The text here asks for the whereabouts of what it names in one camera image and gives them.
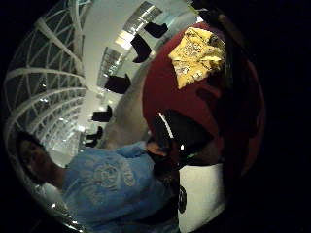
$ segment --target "graphic print on shirt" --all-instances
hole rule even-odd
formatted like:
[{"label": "graphic print on shirt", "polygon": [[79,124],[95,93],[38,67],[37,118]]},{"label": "graphic print on shirt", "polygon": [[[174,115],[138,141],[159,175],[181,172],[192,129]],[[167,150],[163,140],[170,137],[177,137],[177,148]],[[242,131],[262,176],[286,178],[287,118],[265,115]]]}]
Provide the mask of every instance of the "graphic print on shirt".
[{"label": "graphic print on shirt", "polygon": [[93,205],[105,201],[104,187],[109,191],[120,189],[121,179],[127,186],[135,185],[134,174],[126,159],[114,157],[102,158],[90,156],[85,162],[85,169],[80,171],[84,180],[82,189]]}]

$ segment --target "white surface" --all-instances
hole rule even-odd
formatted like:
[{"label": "white surface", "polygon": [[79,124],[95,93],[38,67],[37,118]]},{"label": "white surface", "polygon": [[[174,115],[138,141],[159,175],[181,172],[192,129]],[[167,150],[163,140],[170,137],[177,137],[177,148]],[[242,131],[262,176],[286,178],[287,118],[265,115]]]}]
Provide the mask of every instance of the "white surface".
[{"label": "white surface", "polygon": [[178,212],[182,233],[206,224],[225,208],[223,165],[185,166],[180,171],[180,185],[186,190],[186,210]]}]

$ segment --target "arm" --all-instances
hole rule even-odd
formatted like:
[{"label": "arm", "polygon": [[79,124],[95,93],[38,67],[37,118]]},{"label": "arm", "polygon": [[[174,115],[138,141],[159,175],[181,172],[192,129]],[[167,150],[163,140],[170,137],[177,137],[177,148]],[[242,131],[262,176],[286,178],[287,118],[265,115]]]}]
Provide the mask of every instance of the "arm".
[{"label": "arm", "polygon": [[140,156],[147,151],[160,156],[166,155],[165,152],[159,149],[158,144],[153,141],[148,142],[147,144],[145,142],[138,142],[115,150],[116,153],[127,158]]},{"label": "arm", "polygon": [[127,158],[138,157],[147,152],[146,143],[137,142],[122,148],[115,149],[115,152]]}]

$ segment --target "black object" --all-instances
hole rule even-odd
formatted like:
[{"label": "black object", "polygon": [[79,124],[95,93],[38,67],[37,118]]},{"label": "black object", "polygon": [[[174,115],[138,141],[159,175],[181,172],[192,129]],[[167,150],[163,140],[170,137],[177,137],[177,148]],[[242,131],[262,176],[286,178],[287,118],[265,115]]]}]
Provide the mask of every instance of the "black object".
[{"label": "black object", "polygon": [[113,115],[113,110],[110,106],[108,106],[106,112],[93,112],[92,120],[98,122],[109,122],[110,118]]},{"label": "black object", "polygon": [[163,36],[168,29],[166,23],[158,25],[153,22],[149,22],[144,28],[149,34],[151,34],[155,38],[160,38],[161,36]]},{"label": "black object", "polygon": [[105,88],[118,94],[125,94],[130,85],[130,78],[127,74],[125,74],[125,78],[118,76],[109,76],[109,79],[105,84]]},{"label": "black object", "polygon": [[193,119],[175,110],[166,110],[163,115],[173,135],[173,139],[170,139],[164,121],[160,116],[156,116],[155,140],[163,150],[171,150],[170,140],[174,140],[183,160],[187,155],[198,152],[212,141],[213,136]]},{"label": "black object", "polygon": [[182,157],[198,152],[212,141],[212,135],[193,119],[175,110],[167,110],[164,115]]},{"label": "black object", "polygon": [[88,140],[100,139],[103,136],[103,128],[101,126],[97,127],[97,132],[94,134],[86,135]]},{"label": "black object", "polygon": [[133,60],[135,63],[144,62],[152,52],[150,46],[146,43],[146,41],[139,35],[136,34],[134,39],[130,42],[130,44],[134,47],[137,52],[137,57]]},{"label": "black object", "polygon": [[159,115],[154,118],[153,126],[155,129],[155,141],[163,152],[168,153],[171,149],[171,142],[165,124]]},{"label": "black object", "polygon": [[86,147],[89,147],[89,148],[93,148],[97,145],[97,139],[94,139],[92,142],[90,143],[86,143]]},{"label": "black object", "polygon": [[167,221],[168,219],[177,216],[177,209],[178,209],[178,198],[172,197],[170,200],[167,201],[164,207],[155,212],[153,215],[147,216],[140,220],[136,220],[136,222],[148,225],[161,224]]}]

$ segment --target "person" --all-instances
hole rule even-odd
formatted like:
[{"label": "person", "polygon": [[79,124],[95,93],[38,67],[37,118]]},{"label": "person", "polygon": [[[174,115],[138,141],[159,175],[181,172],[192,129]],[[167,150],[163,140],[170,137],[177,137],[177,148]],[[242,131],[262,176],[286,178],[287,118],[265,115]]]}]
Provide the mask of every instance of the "person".
[{"label": "person", "polygon": [[17,134],[16,147],[29,178],[61,190],[70,215],[89,232],[178,231],[174,217],[154,226],[139,222],[174,196],[169,186],[154,177],[154,161],[148,151],[165,155],[156,142],[137,142],[115,150],[85,148],[66,168],[54,163],[39,140],[27,132]]}]

